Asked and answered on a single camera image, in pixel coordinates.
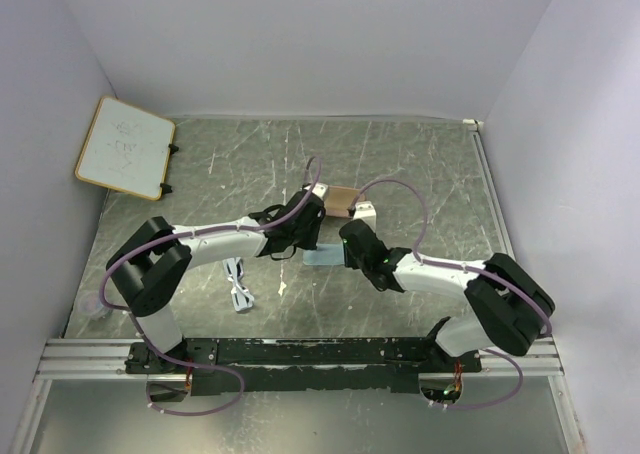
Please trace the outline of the pink glasses case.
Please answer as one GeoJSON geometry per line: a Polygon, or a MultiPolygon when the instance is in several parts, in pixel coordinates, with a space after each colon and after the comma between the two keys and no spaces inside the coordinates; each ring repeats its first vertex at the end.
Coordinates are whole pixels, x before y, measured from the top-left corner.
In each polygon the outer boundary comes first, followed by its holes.
{"type": "Polygon", "coordinates": [[[358,192],[357,188],[329,186],[324,200],[326,215],[334,218],[349,218],[349,208],[358,192]]]}

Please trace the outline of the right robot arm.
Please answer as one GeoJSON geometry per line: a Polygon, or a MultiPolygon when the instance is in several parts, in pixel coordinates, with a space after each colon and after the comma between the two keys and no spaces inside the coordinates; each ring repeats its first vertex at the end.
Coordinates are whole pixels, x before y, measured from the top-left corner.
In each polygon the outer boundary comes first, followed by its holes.
{"type": "Polygon", "coordinates": [[[345,265],[379,291],[427,292],[464,299],[469,311],[444,318],[427,335],[426,364],[443,372],[472,351],[497,347],[521,357],[551,334],[551,297],[507,254],[485,261],[451,261],[388,248],[362,220],[339,230],[345,265]]]}

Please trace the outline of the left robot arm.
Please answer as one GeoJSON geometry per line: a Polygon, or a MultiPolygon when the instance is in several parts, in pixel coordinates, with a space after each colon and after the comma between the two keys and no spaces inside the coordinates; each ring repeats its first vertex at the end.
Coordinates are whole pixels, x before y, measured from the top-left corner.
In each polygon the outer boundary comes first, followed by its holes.
{"type": "Polygon", "coordinates": [[[187,359],[186,340],[170,301],[188,270],[227,259],[274,259],[288,250],[315,249],[328,192],[324,184],[305,186],[285,205],[226,223],[171,225],[162,216],[145,222],[108,261],[107,275],[153,345],[152,363],[173,373],[187,359]]]}

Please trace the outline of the light blue cleaning cloth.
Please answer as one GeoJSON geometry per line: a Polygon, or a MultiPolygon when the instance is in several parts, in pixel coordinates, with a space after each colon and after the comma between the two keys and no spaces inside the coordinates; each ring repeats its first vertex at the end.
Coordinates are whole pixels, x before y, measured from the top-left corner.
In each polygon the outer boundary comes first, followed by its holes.
{"type": "Polygon", "coordinates": [[[345,263],[344,249],[341,244],[318,244],[315,250],[303,252],[303,264],[306,266],[333,267],[345,263]]]}

